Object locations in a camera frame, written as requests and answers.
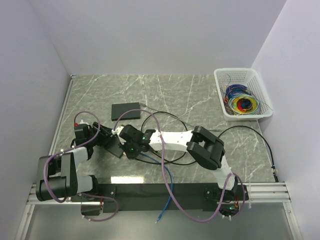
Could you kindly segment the black network switch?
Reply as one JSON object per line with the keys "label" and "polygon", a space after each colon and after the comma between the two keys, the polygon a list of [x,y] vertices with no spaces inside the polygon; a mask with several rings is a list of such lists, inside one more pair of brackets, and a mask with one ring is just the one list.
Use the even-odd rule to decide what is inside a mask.
{"label": "black network switch", "polygon": [[[140,109],[140,103],[139,102],[130,102],[130,103],[117,103],[111,105],[111,120],[117,121],[119,117],[130,111]],[[124,115],[121,120],[137,120],[141,118],[140,111],[130,111],[126,115]]]}
{"label": "black network switch", "polygon": [[124,153],[123,149],[121,148],[120,140],[117,136],[110,137],[107,143],[104,145],[104,149],[117,158],[120,158]]}

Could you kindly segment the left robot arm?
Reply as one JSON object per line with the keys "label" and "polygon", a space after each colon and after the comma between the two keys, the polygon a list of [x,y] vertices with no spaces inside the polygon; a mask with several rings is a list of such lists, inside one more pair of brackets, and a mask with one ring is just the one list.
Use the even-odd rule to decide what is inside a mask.
{"label": "left robot arm", "polygon": [[102,146],[104,141],[112,139],[112,129],[86,123],[74,125],[75,138],[71,141],[71,151],[55,156],[47,168],[47,181],[53,194],[60,200],[73,197],[82,193],[89,201],[95,201],[100,197],[101,189],[93,175],[78,176],[77,167],[80,163],[89,160],[94,152],[94,146]]}

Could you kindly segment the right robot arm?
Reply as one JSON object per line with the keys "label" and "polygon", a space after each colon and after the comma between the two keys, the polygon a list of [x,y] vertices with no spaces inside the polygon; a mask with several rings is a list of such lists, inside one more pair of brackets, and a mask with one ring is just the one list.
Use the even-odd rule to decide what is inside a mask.
{"label": "right robot arm", "polygon": [[216,183],[205,185],[203,197],[207,200],[219,201],[220,196],[226,202],[243,198],[249,199],[244,185],[238,189],[240,178],[235,176],[229,167],[224,142],[202,126],[193,130],[165,132],[148,129],[142,132],[132,125],[122,125],[112,130],[120,141],[128,159],[135,159],[141,153],[178,151],[189,153],[202,168],[213,171]]}

